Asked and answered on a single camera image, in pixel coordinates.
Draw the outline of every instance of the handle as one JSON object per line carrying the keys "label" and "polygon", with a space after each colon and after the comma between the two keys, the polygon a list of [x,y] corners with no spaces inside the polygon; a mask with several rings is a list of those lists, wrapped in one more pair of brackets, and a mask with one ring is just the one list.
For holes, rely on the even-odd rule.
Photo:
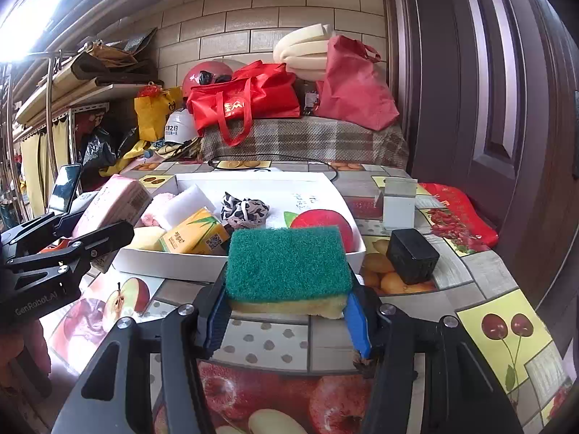
{"label": "handle", "polygon": [[386,322],[384,356],[360,432],[402,434],[406,432],[412,400],[415,330],[412,319],[400,309],[390,316],[380,315],[380,318]]}
{"label": "handle", "polygon": [[141,327],[121,318],[100,344],[54,423],[53,434],[150,434],[149,353]]}
{"label": "handle", "polygon": [[248,78],[245,82],[245,88],[243,90],[243,130],[235,137],[231,138],[231,132],[227,127],[225,122],[225,110],[223,106],[223,92],[219,91],[216,95],[217,102],[217,121],[219,123],[219,130],[221,131],[221,136],[224,142],[230,147],[235,147],[239,145],[245,138],[249,135],[251,127],[253,126],[253,117],[251,115],[251,78]]}
{"label": "handle", "polygon": [[170,433],[214,432],[189,335],[195,331],[198,310],[181,306],[161,323],[161,373]]}
{"label": "handle", "polygon": [[438,333],[438,348],[427,360],[423,429],[523,434],[507,394],[462,324],[454,316],[443,316]]}

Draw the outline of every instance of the black charger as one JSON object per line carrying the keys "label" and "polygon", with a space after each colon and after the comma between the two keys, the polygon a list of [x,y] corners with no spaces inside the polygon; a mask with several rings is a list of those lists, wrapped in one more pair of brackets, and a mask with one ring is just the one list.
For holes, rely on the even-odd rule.
{"label": "black charger", "polygon": [[386,257],[404,284],[413,285],[432,277],[440,255],[418,230],[400,229],[392,231]]}

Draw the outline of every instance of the pink tissue pack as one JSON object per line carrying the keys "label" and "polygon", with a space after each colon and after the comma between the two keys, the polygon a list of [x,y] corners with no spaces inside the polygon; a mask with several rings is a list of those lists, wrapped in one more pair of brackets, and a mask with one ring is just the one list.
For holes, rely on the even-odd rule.
{"label": "pink tissue pack", "polygon": [[[82,214],[72,237],[81,237],[120,220],[126,220],[134,226],[151,201],[149,192],[138,180],[113,175]],[[107,272],[117,252],[94,260],[93,266],[101,272]]]}

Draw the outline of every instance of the wooden door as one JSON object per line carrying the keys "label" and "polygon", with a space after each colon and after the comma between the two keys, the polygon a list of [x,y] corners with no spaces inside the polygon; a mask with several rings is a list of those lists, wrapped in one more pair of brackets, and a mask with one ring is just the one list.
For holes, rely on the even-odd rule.
{"label": "wooden door", "polygon": [[537,304],[579,220],[577,46],[546,0],[405,0],[402,16],[410,172],[468,194]]}

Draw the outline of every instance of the sponge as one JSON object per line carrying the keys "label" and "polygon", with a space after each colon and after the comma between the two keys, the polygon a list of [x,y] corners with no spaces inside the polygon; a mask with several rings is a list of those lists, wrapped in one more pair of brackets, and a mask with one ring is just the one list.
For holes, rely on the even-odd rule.
{"label": "sponge", "polygon": [[253,303],[229,300],[231,310],[241,313],[277,313],[285,315],[320,315],[332,320],[342,317],[347,295],[334,295],[310,300],[288,300],[284,302]]}
{"label": "sponge", "polygon": [[280,308],[274,303],[292,303],[286,308],[311,314],[308,301],[314,306],[319,306],[315,301],[319,299],[328,299],[334,306],[345,303],[351,286],[351,270],[337,227],[233,233],[225,277],[233,307],[243,304],[246,311],[259,312],[259,305],[247,304],[267,304],[265,311],[272,311]]}

